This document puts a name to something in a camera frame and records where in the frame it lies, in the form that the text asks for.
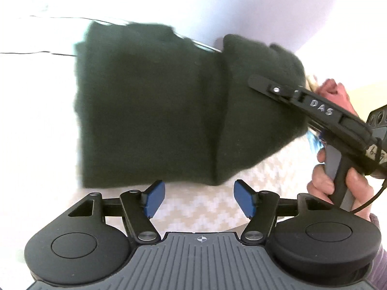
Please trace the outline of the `purple sleeve forearm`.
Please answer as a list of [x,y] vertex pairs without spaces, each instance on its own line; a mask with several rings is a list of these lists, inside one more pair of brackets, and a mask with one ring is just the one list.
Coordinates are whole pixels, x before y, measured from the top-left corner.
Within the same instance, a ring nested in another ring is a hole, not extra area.
[[377,256],[373,260],[372,270],[367,280],[379,290],[387,289],[387,255],[383,246],[379,247]]

